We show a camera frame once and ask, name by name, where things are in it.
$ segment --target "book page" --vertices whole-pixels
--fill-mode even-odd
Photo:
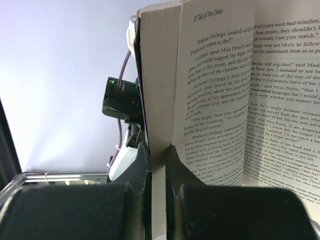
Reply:
[[[255,19],[245,184],[285,187],[320,222],[320,2],[261,0]]]
[[[142,88],[151,154],[152,239],[166,233],[164,153],[172,141],[180,4],[147,6],[140,16]]]
[[[255,1],[181,3],[172,144],[209,185],[240,185]]]

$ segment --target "white wall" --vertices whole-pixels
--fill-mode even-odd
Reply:
[[[1,0],[0,97],[23,171],[105,171],[118,142],[102,114],[137,9],[159,0]],[[134,81],[131,57],[124,73]]]

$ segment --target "silver metal frame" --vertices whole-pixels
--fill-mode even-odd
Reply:
[[[14,177],[14,179],[5,188],[0,191],[0,206],[2,206],[8,197],[18,188],[26,183],[61,183],[66,185],[84,181],[83,184],[106,184],[107,172],[60,172],[60,173],[21,173]]]

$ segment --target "book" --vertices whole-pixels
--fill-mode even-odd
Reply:
[[[172,144],[204,183],[290,189],[320,222],[319,7],[181,0],[138,11],[154,184]],[[160,219],[165,189],[152,194]]]

